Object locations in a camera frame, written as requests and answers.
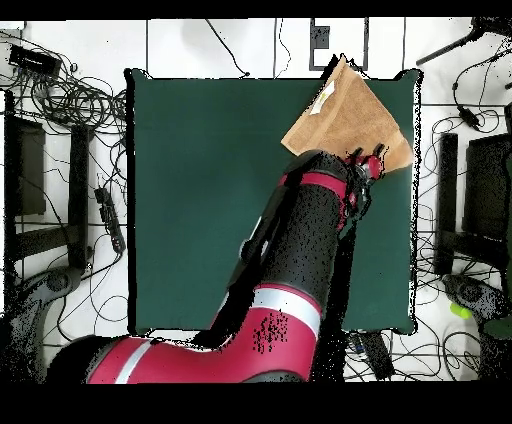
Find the green mat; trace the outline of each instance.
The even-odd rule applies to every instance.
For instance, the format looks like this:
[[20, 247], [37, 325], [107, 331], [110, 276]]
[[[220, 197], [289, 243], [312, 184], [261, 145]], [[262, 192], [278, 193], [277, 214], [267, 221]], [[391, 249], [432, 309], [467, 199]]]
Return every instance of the green mat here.
[[[205, 329], [222, 302], [240, 244], [292, 159], [281, 138], [322, 86], [304, 80], [135, 82], [136, 323]], [[419, 72], [367, 81], [413, 142]], [[354, 251], [345, 329], [412, 331], [412, 169], [374, 185]]]

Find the cable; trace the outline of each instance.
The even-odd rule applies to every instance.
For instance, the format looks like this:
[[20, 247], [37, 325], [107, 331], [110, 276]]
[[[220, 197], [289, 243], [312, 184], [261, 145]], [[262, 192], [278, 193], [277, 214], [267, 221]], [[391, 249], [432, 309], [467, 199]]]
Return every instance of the cable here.
[[[499, 58], [509, 54], [512, 52], [512, 49], [507, 49], [507, 50], [504, 50], [503, 52], [501, 53], [498, 53], [499, 50], [501, 49], [501, 47], [503, 46], [503, 44], [507, 41], [507, 39], [504, 39], [503, 42], [500, 44], [500, 46], [498, 47], [498, 50], [496, 51], [496, 54], [494, 54], [493, 56], [481, 61], [481, 62], [478, 62], [478, 63], [475, 63], [474, 65], [471, 65], [471, 66], [468, 66], [466, 69], [464, 69], [456, 78], [455, 82], [453, 83], [453, 86], [452, 86], [452, 93], [453, 93], [453, 100], [457, 106], [457, 109], [459, 110], [459, 116], [461, 117], [461, 119], [468, 125], [470, 126], [471, 128], [473, 128], [474, 130], [480, 132], [480, 133], [484, 133], [484, 134], [489, 134], [491, 132], [493, 132], [496, 128], [498, 128], [498, 125], [499, 125], [499, 118], [498, 118], [498, 114], [495, 110], [492, 110], [492, 109], [489, 109], [489, 110], [485, 110], [485, 111], [482, 111], [480, 105], [482, 104], [482, 98], [483, 98], [483, 94], [484, 94], [484, 91], [485, 91], [485, 85], [487, 83], [487, 74], [489, 73], [489, 69], [491, 67], [491, 64], [493, 62], [495, 62], [496, 60], [498, 60]], [[459, 79], [460, 77], [466, 73], [467, 71], [469, 71], [470, 69], [472, 68], [475, 68], [477, 66], [481, 66], [483, 65], [484, 63], [487, 63], [489, 62], [489, 67], [487, 68], [487, 71], [485, 73], [485, 77], [484, 77], [484, 83], [483, 83], [483, 88], [482, 88], [482, 93], [480, 95], [480, 101], [478, 103], [478, 108], [480, 110], [480, 115], [484, 118], [484, 122], [483, 123], [480, 123], [480, 121], [478, 120], [478, 116], [475, 115], [469, 108], [465, 108], [463, 106], [461, 106], [459, 104], [459, 102], [457, 101], [457, 96], [456, 96], [456, 91], [457, 91], [457, 88], [459, 87]], [[492, 113], [497, 119], [497, 123], [496, 123], [496, 126], [491, 129], [491, 130], [488, 130], [488, 131], [483, 131], [481, 128], [485, 125], [485, 117], [484, 115], [487, 115], [487, 116], [490, 116], [489, 113]]]
[[124, 319], [126, 319], [128, 317], [128, 314], [126, 314], [122, 319], [118, 319], [118, 320], [110, 320], [110, 319], [107, 319], [107, 318], [104, 318], [103, 315], [101, 315], [101, 310], [103, 309], [103, 307], [112, 299], [116, 299], [116, 298], [121, 298], [121, 299], [124, 299], [126, 300], [126, 303], [128, 303], [128, 299], [125, 297], [125, 296], [121, 296], [121, 295], [114, 295], [114, 296], [110, 296], [107, 300], [105, 300], [105, 302], [102, 303], [102, 305], [100, 306], [100, 309], [99, 311], [96, 313], [96, 319], [94, 320], [94, 327], [93, 327], [93, 334], [96, 334], [96, 324], [98, 322], [98, 318], [101, 317], [102, 319], [104, 319], [105, 321], [109, 321], [109, 322], [119, 322], [119, 321], [122, 321]]
[[[88, 125], [93, 130], [108, 128], [113, 125], [117, 127], [118, 133], [124, 136], [126, 90], [121, 90], [117, 95], [114, 95], [112, 87], [100, 78], [83, 77], [76, 79], [72, 75], [73, 72], [68, 70], [63, 58], [67, 59], [71, 70], [73, 68], [76, 70], [77, 65], [72, 63], [66, 55], [53, 52], [22, 37], [13, 38], [35, 46], [32, 49], [33, 51], [41, 50], [45, 54], [58, 58], [62, 63], [61, 71], [64, 74], [64, 77], [53, 78], [27, 70], [18, 72], [16, 81], [10, 87], [22, 84], [22, 93], [29, 89], [30, 97], [37, 112], [17, 110], [17, 113], [46, 120], [48, 126], [55, 134], [59, 135], [65, 133], [56, 131], [50, 122], [66, 128], [68, 133], [72, 125]], [[108, 86], [110, 93], [93, 87], [86, 80], [102, 82], [105, 86]]]
[[345, 362], [345, 365], [346, 365], [347, 367], [349, 367], [349, 368], [352, 370], [352, 372], [353, 372], [356, 376], [358, 376], [358, 377], [359, 377], [359, 379], [360, 379], [363, 383], [365, 383], [363, 376], [362, 376], [360, 373], [358, 373], [358, 372], [357, 372], [357, 371], [352, 367], [352, 365], [350, 365], [348, 362]]
[[66, 336], [66, 335], [64, 334], [64, 332], [62, 331], [62, 328], [60, 327], [60, 323], [61, 323], [61, 321], [60, 321], [60, 320], [61, 320], [61, 318], [62, 318], [62, 314], [64, 313], [64, 310], [66, 309], [66, 302], [67, 302], [67, 301], [66, 301], [66, 298], [67, 298], [67, 295], [66, 295], [66, 296], [64, 296], [64, 298], [63, 298], [64, 303], [63, 303], [63, 305], [62, 305], [62, 309], [60, 310], [60, 314], [59, 314], [59, 316], [57, 317], [57, 330], [59, 331], [59, 333], [60, 333], [60, 335], [61, 335], [62, 337], [64, 337], [68, 342], [71, 342], [72, 340], [71, 340], [68, 336]]
[[95, 323], [94, 323], [94, 328], [96, 328], [96, 321], [98, 320], [98, 317], [101, 317], [103, 320], [105, 321], [108, 321], [108, 322], [119, 322], [119, 321], [122, 321], [124, 319], [127, 318], [128, 315], [125, 315], [123, 318], [121, 319], [116, 319], [116, 320], [112, 320], [112, 319], [109, 319], [109, 318], [105, 318], [103, 315], [101, 315], [101, 308], [103, 308], [105, 306], [105, 304], [107, 303], [107, 301], [110, 299], [107, 299], [107, 301], [105, 301], [103, 303], [103, 305], [101, 305], [101, 307], [99, 308], [99, 310], [96, 308], [96, 305], [94, 304], [94, 301], [92, 300], [92, 277], [94, 275], [94, 254], [93, 254], [93, 257], [92, 257], [92, 264], [91, 264], [91, 275], [89, 275], [89, 299], [91, 300], [91, 305], [94, 309], [94, 312], [96, 312], [96, 320], [95, 320]]
[[286, 50], [286, 52], [288, 53], [288, 62], [286, 63], [286, 68], [282, 69], [279, 74], [277, 74], [277, 77], [274, 77], [274, 78], [279, 78], [279, 76], [283, 73], [283, 72], [286, 72], [288, 70], [288, 65], [290, 64], [290, 61], [292, 60], [292, 55], [290, 54], [290, 50], [288, 50], [288, 48], [283, 44], [283, 41], [281, 40], [281, 30], [283, 28], [283, 21], [284, 21], [284, 18], [281, 18], [281, 25], [279, 27], [279, 43], [281, 43], [281, 46], [284, 47], [284, 49]]
[[224, 48], [227, 50], [227, 52], [230, 54], [231, 58], [233, 59], [233, 63], [235, 64], [236, 66], [236, 69], [238, 69], [243, 75], [240, 77], [240, 78], [244, 78], [244, 77], [248, 77], [249, 75], [251, 75], [249, 72], [245, 72], [245, 71], [242, 71], [242, 69], [240, 69], [240, 66], [238, 66], [238, 63], [236, 63], [236, 59], [235, 59], [235, 56], [233, 55], [233, 53], [231, 52], [231, 50], [229, 50], [229, 47], [226, 46], [226, 43], [224, 43], [224, 41], [222, 40], [222, 38], [220, 38], [219, 34], [217, 33], [217, 31], [215, 30], [215, 28], [213, 27], [213, 25], [211, 24], [210, 20], [209, 19], [205, 19], [206, 23], [209, 25], [209, 27], [211, 28], [211, 30], [213, 31], [213, 33], [215, 34], [215, 36], [217, 37], [217, 39], [221, 42], [221, 44], [224, 46]]
[[[102, 237], [105, 237], [107, 236], [107, 234], [102, 234], [100, 235], [96, 241], [94, 242], [94, 245], [93, 245], [93, 258], [94, 258], [94, 255], [96, 254], [96, 245], [98, 243], [98, 241], [102, 238]], [[85, 277], [82, 277], [81, 278], [81, 281], [84, 281], [90, 277], [92, 277], [93, 275], [96, 275], [96, 274], [99, 274], [100, 272], [102, 271], [105, 271], [105, 270], [109, 270], [111, 267], [113, 267], [116, 263], [118, 263], [121, 258], [122, 258], [123, 255], [117, 255], [116, 258], [114, 259], [114, 261], [110, 264], [110, 265], [107, 265], [106, 267], [103, 267], [102, 269], [98, 270], [98, 271], [95, 271], [93, 273], [91, 273], [90, 275], [87, 275]], [[71, 314], [73, 314], [80, 306], [82, 306], [85, 301], [89, 298], [89, 296], [92, 295], [92, 293], [94, 293], [98, 287], [101, 285], [101, 283], [103, 282], [103, 280], [105, 279], [105, 277], [107, 276], [108, 272], [105, 273], [105, 275], [102, 277], [102, 279], [100, 280], [100, 282], [94, 287], [94, 289], [91, 290], [90, 294], [88, 296], [86, 296], [71, 312], [69, 312], [64, 318], [60, 319], [62, 317], [62, 315], [64, 314], [64, 309], [66, 307], [66, 305], [64, 304], [64, 307], [62, 308], [61, 310], [61, 313], [59, 315], [59, 319], [57, 320], [58, 321], [58, 324], [55, 325], [53, 328], [51, 328], [43, 337], [43, 340], [55, 329], [58, 329], [58, 325], [62, 324], [62, 322], [64, 322]]]
[[[420, 319], [419, 317], [416, 317], [416, 319], [422, 323], [425, 327], [427, 327], [429, 329], [429, 331], [435, 336], [436, 340], [437, 340], [437, 344], [435, 345], [437, 347], [437, 359], [439, 361], [439, 367], [437, 369], [437, 371], [434, 371], [432, 370], [432, 368], [430, 368], [430, 366], [427, 365], [426, 362], [424, 362], [423, 360], [421, 360], [420, 358], [418, 358], [417, 356], [414, 356], [414, 355], [411, 355], [413, 356], [417, 361], [423, 363], [431, 372], [432, 374], [425, 374], [425, 373], [412, 373], [412, 374], [408, 374], [409, 376], [423, 376], [423, 377], [436, 377], [438, 378], [439, 380], [442, 381], [442, 378], [439, 377], [439, 373], [441, 372], [442, 370], [442, 365], [441, 365], [441, 358], [439, 357], [439, 345], [440, 345], [440, 340], [439, 340], [439, 337], [438, 335], [436, 334], [436, 332], [432, 329], [432, 327], [430, 327], [427, 323], [425, 323], [422, 319]], [[404, 349], [407, 351], [408, 354], [411, 353], [411, 351], [404, 345], [403, 343], [403, 340], [402, 340], [402, 335], [399, 335], [399, 339], [400, 339], [400, 343], [402, 344], [402, 346], [404, 347]]]
[[[466, 331], [455, 331], [455, 332], [453, 332], [453, 333], [450, 333], [449, 335], [447, 335], [447, 336], [444, 338], [444, 340], [443, 340], [443, 344], [442, 344], [442, 351], [443, 351], [444, 364], [445, 364], [445, 366], [446, 366], [446, 370], [448, 371], [448, 374], [450, 375], [450, 377], [451, 377], [451, 379], [452, 379], [453, 381], [457, 381], [457, 379], [455, 378], [455, 376], [453, 375], [453, 373], [452, 373], [452, 372], [451, 372], [451, 370], [450, 370], [450, 364], [449, 364], [449, 362], [448, 362], [448, 354], [446, 353], [446, 351], [447, 351], [447, 349], [446, 349], [446, 342], [448, 342], [448, 340], [449, 340], [450, 338], [452, 338], [453, 336], [456, 336], [456, 335], [459, 335], [459, 334], [460, 334], [460, 335], [464, 335], [464, 336], [466, 336], [466, 337], [470, 337], [470, 338], [472, 338], [473, 340], [475, 340], [475, 341], [480, 345], [480, 340], [479, 340], [479, 339], [477, 339], [473, 334], [468, 333], [468, 332], [466, 332]], [[458, 365], [459, 363], [462, 363], [462, 364], [466, 365], [468, 368], [472, 369], [473, 371], [478, 372], [478, 370], [475, 370], [475, 369], [472, 367], [472, 365], [468, 365], [468, 364], [464, 363], [463, 361], [461, 361], [461, 360], [460, 360], [459, 358], [457, 358], [456, 356], [454, 356], [454, 357], [457, 359], [457, 365]]]
[[51, 261], [51, 262], [48, 264], [48, 266], [46, 267], [46, 270], [48, 271], [48, 270], [50, 269], [50, 267], [52, 266], [52, 264], [53, 264], [56, 260], [58, 260], [58, 259], [62, 258], [63, 256], [66, 256], [67, 254], [68, 254], [68, 252], [64, 252], [62, 255], [57, 256], [53, 261]]
[[[62, 178], [62, 181], [64, 181], [66, 184], [69, 184], [69, 181], [67, 181], [65, 178], [64, 178], [64, 175], [62, 175], [62, 172], [60, 172], [60, 169], [58, 168], [53, 168], [53, 169], [49, 169], [48, 171], [43, 171], [43, 174], [48, 174], [49, 172], [55, 172], [57, 171], [60, 175], [60, 178]], [[92, 197], [92, 196], [89, 196], [89, 193], [87, 193], [87, 197], [91, 200], [95, 200], [95, 197]]]

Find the wire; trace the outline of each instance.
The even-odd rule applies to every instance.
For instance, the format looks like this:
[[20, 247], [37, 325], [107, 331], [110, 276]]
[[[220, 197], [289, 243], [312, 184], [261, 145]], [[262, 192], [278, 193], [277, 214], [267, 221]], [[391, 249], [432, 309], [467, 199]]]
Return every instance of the wire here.
[[116, 299], [116, 298], [121, 298], [121, 299], [124, 299], [126, 300], [126, 303], [128, 303], [128, 299], [125, 297], [125, 296], [121, 296], [121, 295], [114, 295], [114, 296], [110, 296], [107, 300], [105, 300], [105, 302], [102, 303], [102, 305], [100, 306], [100, 309], [99, 311], [97, 311], [96, 313], [96, 319], [94, 320], [94, 327], [93, 327], [93, 334], [96, 334], [96, 324], [98, 322], [98, 318], [101, 317], [102, 319], [104, 319], [105, 321], [109, 321], [109, 322], [119, 322], [119, 321], [122, 321], [124, 319], [126, 319], [128, 317], [128, 314], [126, 314], [123, 318], [121, 319], [118, 319], [118, 320], [110, 320], [110, 319], [107, 319], [107, 318], [104, 318], [103, 315], [101, 315], [101, 310], [103, 309], [103, 307], [109, 302], [111, 301], [112, 299]]
[[[93, 260], [94, 260], [94, 255], [96, 254], [96, 245], [98, 243], [98, 241], [102, 238], [102, 237], [105, 237], [107, 236], [107, 234], [102, 234], [100, 235], [96, 241], [94, 242], [94, 245], [93, 245]], [[114, 261], [110, 264], [110, 265], [107, 265], [106, 267], [103, 267], [102, 269], [100, 270], [97, 270], [95, 272], [92, 272], [90, 275], [87, 275], [85, 277], [82, 277], [81, 278], [81, 281], [84, 281], [88, 278], [91, 278], [93, 275], [96, 275], [96, 274], [99, 274], [100, 272], [103, 272], [105, 270], [110, 270], [110, 268], [112, 268], [116, 263], [118, 263], [121, 258], [122, 258], [122, 254], [121, 255], [117, 255], [116, 258], [114, 259]], [[85, 301], [89, 298], [89, 296], [91, 296], [97, 289], [98, 287], [101, 285], [101, 283], [103, 282], [103, 280], [105, 279], [105, 277], [107, 276], [108, 272], [105, 273], [105, 275], [102, 277], [102, 279], [100, 280], [100, 282], [94, 287], [94, 289], [92, 289], [89, 293], [89, 295], [87, 295], [71, 312], [69, 312], [64, 318], [62, 318], [62, 315], [64, 314], [64, 310], [66, 308], [66, 304], [64, 303], [63, 305], [63, 308], [61, 310], [61, 313], [59, 314], [59, 318], [57, 319], [57, 325], [55, 325], [53, 328], [51, 328], [43, 337], [43, 340], [52, 332], [54, 331], [55, 329], [58, 329], [59, 328], [59, 325], [62, 324], [62, 322], [64, 322], [70, 315], [72, 315], [80, 306], [82, 306]]]
[[236, 69], [238, 69], [243, 75], [240, 77], [240, 78], [244, 78], [244, 77], [248, 77], [249, 75], [251, 75], [249, 72], [245, 72], [245, 71], [242, 71], [242, 69], [240, 68], [240, 66], [238, 66], [238, 63], [236, 63], [236, 59], [235, 59], [235, 56], [233, 55], [233, 53], [231, 52], [231, 50], [229, 50], [229, 47], [226, 46], [226, 43], [224, 43], [224, 41], [222, 40], [222, 38], [220, 38], [220, 35], [217, 33], [217, 31], [215, 30], [215, 28], [213, 27], [212, 23], [210, 22], [209, 19], [205, 19], [206, 23], [209, 25], [209, 27], [211, 28], [211, 30], [213, 31], [213, 33], [215, 34], [215, 36], [217, 37], [217, 39], [221, 42], [221, 44], [224, 46], [224, 48], [227, 50], [227, 52], [230, 54], [231, 58], [233, 59], [233, 63], [235, 64], [236, 66]]
[[425, 373], [412, 373], [412, 374], [408, 374], [408, 376], [423, 376], [423, 377], [436, 377], [437, 379], [441, 380], [442, 381], [442, 378], [439, 377], [439, 373], [441, 372], [442, 370], [442, 365], [441, 365], [441, 358], [439, 357], [439, 345], [440, 345], [440, 340], [439, 340], [439, 337], [437, 335], [437, 333], [432, 329], [432, 327], [430, 327], [427, 323], [425, 323], [425, 321], [423, 321], [422, 319], [420, 319], [419, 317], [416, 317], [416, 319], [421, 323], [423, 324], [425, 327], [428, 328], [428, 330], [435, 336], [436, 340], [437, 340], [437, 343], [435, 344], [435, 346], [437, 347], [437, 359], [439, 361], [439, 367], [437, 369], [437, 371], [434, 371], [432, 370], [432, 368], [430, 368], [430, 366], [425, 362], [423, 361], [422, 359], [420, 359], [419, 357], [417, 356], [414, 356], [414, 355], [410, 355], [411, 351], [404, 345], [403, 343], [403, 340], [402, 340], [402, 335], [399, 335], [399, 339], [400, 339], [400, 343], [402, 344], [402, 346], [404, 347], [404, 349], [407, 351], [407, 353], [414, 357], [417, 361], [421, 362], [422, 364], [424, 364], [431, 372], [432, 374], [425, 374]]
[[[450, 378], [451, 378], [453, 381], [457, 381], [457, 379], [455, 378], [455, 376], [453, 375], [453, 373], [451, 372], [451, 369], [450, 369], [450, 364], [449, 364], [449, 362], [448, 362], [448, 354], [446, 353], [446, 352], [447, 352], [447, 349], [446, 349], [446, 343], [448, 342], [448, 340], [449, 340], [450, 338], [452, 338], [453, 336], [456, 336], [456, 335], [464, 335], [464, 336], [466, 336], [466, 337], [470, 337], [471, 339], [475, 340], [475, 341], [480, 345], [480, 340], [479, 340], [479, 339], [477, 339], [473, 334], [468, 333], [468, 332], [466, 332], [466, 331], [455, 331], [455, 332], [453, 332], [453, 333], [451, 333], [451, 334], [447, 335], [447, 336], [444, 338], [444, 340], [443, 340], [443, 345], [442, 345], [443, 360], [444, 360], [444, 364], [445, 364], [445, 366], [446, 366], [446, 370], [448, 371], [448, 374], [450, 375]], [[454, 357], [457, 359], [457, 365], [458, 365], [459, 363], [462, 363], [462, 364], [466, 365], [468, 368], [472, 369], [473, 371], [478, 372], [478, 365], [477, 365], [477, 367], [476, 367], [477, 369], [475, 369], [475, 368], [473, 367], [473, 365], [471, 365], [471, 364], [470, 364], [470, 365], [468, 365], [468, 364], [464, 363], [463, 361], [461, 361], [461, 360], [460, 360], [459, 358], [457, 358], [456, 356], [454, 356]]]
[[[470, 127], [472, 127], [473, 129], [475, 129], [476, 131], [480, 132], [480, 133], [483, 133], [483, 134], [489, 134], [491, 132], [493, 132], [496, 128], [498, 128], [498, 125], [499, 125], [499, 115], [498, 113], [493, 110], [493, 109], [488, 109], [488, 110], [485, 110], [483, 111], [482, 108], [481, 108], [481, 104], [482, 104], [482, 98], [483, 98], [483, 95], [484, 95], [484, 91], [485, 91], [485, 85], [487, 83], [487, 75], [489, 73], [489, 70], [491, 68], [491, 64], [493, 62], [495, 62], [496, 60], [498, 60], [499, 58], [509, 54], [512, 52], [512, 49], [507, 49], [507, 50], [504, 50], [503, 52], [501, 53], [498, 53], [500, 51], [500, 49], [503, 47], [503, 45], [508, 42], [510, 43], [510, 41], [505, 38], [502, 43], [500, 44], [500, 46], [498, 47], [498, 50], [496, 50], [496, 53], [481, 61], [481, 62], [478, 62], [478, 63], [475, 63], [474, 65], [471, 65], [471, 66], [468, 66], [466, 69], [464, 69], [456, 78], [453, 86], [452, 86], [452, 94], [453, 94], [453, 100], [457, 106], [457, 109], [459, 110], [459, 113], [460, 113], [460, 116], [461, 118], [464, 120], [464, 122], [466, 122]], [[485, 76], [484, 76], [484, 82], [483, 82], [483, 87], [482, 87], [482, 93], [480, 95], [480, 100], [478, 102], [478, 109], [480, 110], [480, 114], [478, 115], [475, 115], [473, 112], [471, 112], [470, 109], [468, 108], [464, 108], [462, 107], [459, 102], [457, 101], [457, 96], [456, 96], [456, 91], [457, 91], [457, 88], [459, 87], [459, 79], [460, 77], [466, 73], [467, 71], [469, 71], [470, 69], [472, 68], [475, 68], [477, 66], [481, 66], [485, 63], [489, 62], [489, 66], [487, 67], [487, 70], [485, 72]], [[483, 118], [483, 122], [481, 123], [479, 120], [478, 120], [478, 116], [481, 116]], [[484, 131], [482, 130], [481, 128], [483, 126], [485, 126], [485, 116], [494, 116], [495, 118], [497, 118], [497, 122], [496, 122], [496, 125], [493, 129], [491, 130], [487, 130], [487, 131]]]
[[[111, 269], [111, 268], [109, 267], [109, 268], [108, 268], [107, 273], [105, 274], [105, 276], [110, 272], [110, 269]], [[107, 299], [107, 300], [103, 303], [103, 305], [101, 305], [101, 306], [100, 306], [99, 310], [96, 308], [96, 305], [94, 304], [94, 301], [92, 300], [92, 277], [93, 277], [93, 275], [94, 275], [93, 270], [94, 270], [94, 255], [93, 255], [93, 257], [92, 257], [91, 275], [89, 275], [89, 299], [91, 300], [91, 305], [92, 305], [92, 307], [93, 307], [93, 309], [94, 309], [94, 312], [96, 312], [96, 320], [95, 320], [95, 322], [94, 322], [94, 328], [96, 328], [96, 321], [98, 320], [98, 317], [101, 317], [103, 320], [108, 321], [108, 322], [119, 322], [119, 321], [122, 321], [122, 320], [126, 319], [128, 315], [125, 315], [123, 318], [115, 319], [115, 320], [113, 320], [113, 319], [109, 319], [109, 318], [106, 318], [106, 317], [104, 317], [103, 315], [101, 315], [101, 309], [106, 305], [106, 303], [107, 303], [107, 301], [108, 301], [109, 299], [112, 299], [112, 298], [114, 298], [114, 297], [123, 297], [124, 299], [126, 299], [126, 297], [124, 297], [124, 296], [113, 296], [113, 297], [111, 297], [111, 298]]]
[[[60, 175], [60, 178], [62, 179], [62, 181], [64, 181], [66, 184], [69, 184], [69, 181], [67, 181], [65, 178], [64, 178], [64, 175], [62, 175], [62, 172], [60, 171], [60, 169], [58, 168], [53, 168], [53, 169], [49, 169], [48, 171], [43, 171], [43, 174], [48, 174], [49, 172], [55, 172], [57, 171]], [[95, 197], [92, 197], [92, 196], [89, 196], [89, 193], [87, 193], [87, 197], [91, 200], [95, 200]]]
[[68, 342], [71, 342], [72, 340], [71, 340], [68, 336], [66, 336], [66, 335], [64, 334], [64, 332], [62, 331], [62, 328], [60, 327], [62, 314], [64, 313], [64, 310], [66, 309], [66, 303], [67, 303], [66, 298], [67, 298], [67, 295], [66, 295], [66, 296], [64, 296], [64, 298], [63, 298], [63, 299], [64, 299], [64, 302], [63, 302], [63, 305], [62, 305], [62, 309], [60, 310], [60, 314], [59, 314], [59, 316], [57, 317], [57, 330], [59, 331], [59, 333], [60, 333], [60, 335], [61, 335], [62, 337], [64, 337]]
[[283, 72], [286, 72], [288, 70], [288, 65], [290, 64], [290, 61], [292, 60], [292, 55], [290, 54], [290, 50], [288, 50], [288, 48], [283, 44], [283, 41], [281, 40], [281, 30], [283, 29], [283, 21], [284, 21], [284, 18], [281, 18], [281, 25], [279, 26], [279, 43], [281, 43], [281, 46], [284, 47], [284, 49], [286, 50], [286, 52], [288, 53], [288, 62], [286, 63], [286, 68], [284, 68], [283, 70], [281, 70], [279, 72], [279, 74], [277, 74], [277, 77], [274, 77], [274, 78], [279, 78], [279, 76], [283, 73]]
[[345, 363], [345, 365], [346, 365], [347, 367], [349, 367], [349, 368], [352, 370], [352, 372], [353, 372], [356, 376], [358, 376], [358, 377], [359, 377], [359, 379], [360, 379], [363, 383], [365, 383], [363, 376], [362, 376], [360, 373], [358, 373], [358, 372], [357, 372], [357, 371], [352, 367], [352, 365], [350, 365], [348, 362], [346, 362], [346, 363]]
[[66, 256], [68, 254], [68, 252], [64, 252], [62, 255], [60, 256], [57, 256], [53, 261], [51, 261], [48, 266], [46, 267], [46, 270], [48, 271], [50, 269], [50, 267], [52, 266], [52, 264], [57, 261], [58, 259], [62, 258], [63, 256]]

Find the red robot arm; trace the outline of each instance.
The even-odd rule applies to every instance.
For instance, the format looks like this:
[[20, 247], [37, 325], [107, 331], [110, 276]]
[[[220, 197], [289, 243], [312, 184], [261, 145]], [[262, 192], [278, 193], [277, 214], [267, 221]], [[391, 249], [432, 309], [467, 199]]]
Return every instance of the red robot arm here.
[[[48, 382], [69, 380], [66, 358], [79, 344], [89, 357], [74, 375], [92, 384], [308, 381], [338, 235], [361, 187], [380, 176], [377, 156], [342, 161], [311, 151], [292, 163], [241, 248], [210, 330], [185, 345], [132, 336], [78, 340], [57, 355]], [[76, 357], [70, 361], [77, 366]]]

